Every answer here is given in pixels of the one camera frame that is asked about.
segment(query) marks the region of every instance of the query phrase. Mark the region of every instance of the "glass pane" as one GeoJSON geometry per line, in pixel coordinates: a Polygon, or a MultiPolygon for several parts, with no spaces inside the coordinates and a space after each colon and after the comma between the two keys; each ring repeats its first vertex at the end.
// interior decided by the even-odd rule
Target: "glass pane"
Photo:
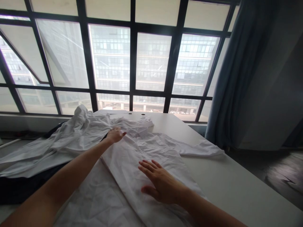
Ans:
{"type": "Polygon", "coordinates": [[[211,104],[212,104],[211,100],[205,100],[199,121],[208,122],[209,113],[211,111],[211,104]]]}
{"type": "Polygon", "coordinates": [[[134,96],[133,111],[163,113],[164,97],[134,96]]]}
{"type": "Polygon", "coordinates": [[[0,25],[0,29],[39,80],[48,82],[33,29],[15,25],[0,25]]]}
{"type": "Polygon", "coordinates": [[[130,0],[85,0],[88,17],[130,21],[130,0]]]}
{"type": "Polygon", "coordinates": [[[31,0],[31,3],[36,12],[78,16],[76,0],[31,0]]]}
{"type": "Polygon", "coordinates": [[[37,20],[55,86],[88,88],[79,23],[37,20]]]}
{"type": "Polygon", "coordinates": [[[2,0],[0,1],[0,9],[13,9],[26,11],[24,0],[2,0]]]}
{"type": "Polygon", "coordinates": [[[19,112],[8,88],[0,87],[0,111],[19,112]]]}
{"type": "Polygon", "coordinates": [[[4,39],[0,36],[0,49],[3,53],[6,64],[12,75],[13,81],[18,85],[33,85],[46,86],[48,84],[40,84],[34,76],[30,73],[28,68],[22,63],[14,51],[8,46],[4,39]]]}
{"type": "Polygon", "coordinates": [[[202,96],[220,38],[183,34],[173,94],[202,96]]]}
{"type": "Polygon", "coordinates": [[[0,84],[6,84],[1,71],[0,71],[0,84]]]}
{"type": "Polygon", "coordinates": [[[223,60],[224,60],[224,57],[225,57],[225,54],[226,54],[228,44],[229,44],[229,38],[226,38],[225,41],[224,41],[222,50],[221,50],[221,54],[220,54],[220,57],[219,57],[214,75],[213,75],[212,80],[211,80],[211,86],[209,87],[209,90],[208,90],[208,93],[207,93],[207,96],[209,96],[209,97],[214,96],[215,87],[216,87],[216,84],[217,84],[217,81],[218,81],[219,73],[221,71],[222,63],[223,63],[223,60]]]}
{"type": "Polygon", "coordinates": [[[137,90],[164,91],[171,36],[138,33],[137,90]]]}
{"type": "Polygon", "coordinates": [[[222,31],[229,5],[189,1],[184,27],[222,31]]]}
{"type": "Polygon", "coordinates": [[[27,20],[27,21],[30,21],[30,19],[28,17],[17,17],[17,16],[7,16],[7,15],[0,15],[0,19],[27,20]]]}
{"type": "Polygon", "coordinates": [[[201,100],[172,98],[168,113],[182,121],[195,121],[201,100]]]}
{"type": "Polygon", "coordinates": [[[129,91],[130,29],[89,25],[97,89],[129,91]]]}
{"type": "Polygon", "coordinates": [[[128,110],[129,95],[97,94],[98,109],[128,110]]]}
{"type": "Polygon", "coordinates": [[[74,115],[75,109],[83,104],[92,111],[91,95],[85,92],[56,91],[62,114],[74,115]]]}
{"type": "Polygon", "coordinates": [[[177,26],[180,0],[136,0],[136,22],[177,26]]]}
{"type": "Polygon", "coordinates": [[[58,114],[51,91],[25,88],[17,91],[27,113],[58,114]]]}
{"type": "Polygon", "coordinates": [[[234,14],[233,14],[233,17],[232,17],[232,19],[230,21],[230,25],[229,25],[229,28],[228,28],[229,32],[231,32],[233,30],[233,28],[234,28],[234,24],[235,24],[235,21],[236,21],[239,9],[240,9],[240,6],[236,6],[234,14]]]}

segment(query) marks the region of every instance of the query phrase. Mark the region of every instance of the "white table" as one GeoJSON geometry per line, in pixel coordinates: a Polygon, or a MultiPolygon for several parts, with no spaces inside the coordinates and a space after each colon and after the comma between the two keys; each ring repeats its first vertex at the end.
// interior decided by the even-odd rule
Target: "white table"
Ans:
{"type": "MultiPolygon", "coordinates": [[[[141,114],[154,122],[150,132],[162,132],[188,144],[204,139],[173,114],[132,112],[113,114],[111,118],[138,120],[141,114]]],[[[299,208],[229,156],[182,158],[206,197],[247,226],[303,226],[303,212],[299,208]]]]}

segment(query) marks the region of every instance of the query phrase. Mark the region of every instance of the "forearm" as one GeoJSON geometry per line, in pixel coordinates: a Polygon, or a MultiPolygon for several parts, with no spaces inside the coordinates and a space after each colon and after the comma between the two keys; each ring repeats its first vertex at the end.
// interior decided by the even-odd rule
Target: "forearm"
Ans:
{"type": "Polygon", "coordinates": [[[100,156],[112,144],[110,140],[104,139],[73,159],[41,187],[41,192],[51,198],[60,208],[80,186],[100,156]]]}
{"type": "Polygon", "coordinates": [[[179,199],[178,205],[187,210],[201,226],[245,226],[190,189],[179,199]]]}
{"type": "Polygon", "coordinates": [[[30,196],[1,226],[51,226],[57,211],[112,144],[106,138],[73,159],[30,196]]]}

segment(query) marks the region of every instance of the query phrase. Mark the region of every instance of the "hand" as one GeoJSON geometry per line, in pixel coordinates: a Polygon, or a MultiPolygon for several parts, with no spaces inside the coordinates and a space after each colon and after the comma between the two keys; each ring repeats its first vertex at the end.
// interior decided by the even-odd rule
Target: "hand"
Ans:
{"type": "Polygon", "coordinates": [[[141,170],[155,186],[155,188],[143,186],[141,192],[154,197],[157,201],[167,204],[178,204],[180,197],[190,190],[181,182],[175,180],[174,177],[156,161],[152,160],[151,163],[143,160],[142,162],[140,161],[139,164],[139,170],[141,170]]]}
{"type": "Polygon", "coordinates": [[[120,127],[115,127],[115,128],[112,128],[108,134],[107,134],[107,139],[110,140],[112,143],[116,143],[116,142],[119,142],[123,136],[126,135],[126,132],[122,133],[120,132],[120,127]]]}

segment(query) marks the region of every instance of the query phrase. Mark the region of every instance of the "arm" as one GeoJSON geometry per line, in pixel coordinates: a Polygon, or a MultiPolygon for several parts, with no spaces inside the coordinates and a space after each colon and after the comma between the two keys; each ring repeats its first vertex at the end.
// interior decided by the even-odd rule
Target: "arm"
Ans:
{"type": "Polygon", "coordinates": [[[100,156],[124,135],[126,132],[121,135],[120,128],[110,130],[103,141],[60,169],[0,226],[52,226],[60,207],[80,186],[100,156]]]}
{"type": "Polygon", "coordinates": [[[143,186],[141,191],[162,203],[175,203],[183,207],[200,226],[245,225],[223,210],[203,199],[197,193],[175,180],[159,163],[152,160],[139,162],[138,167],[154,184],[143,186]]]}

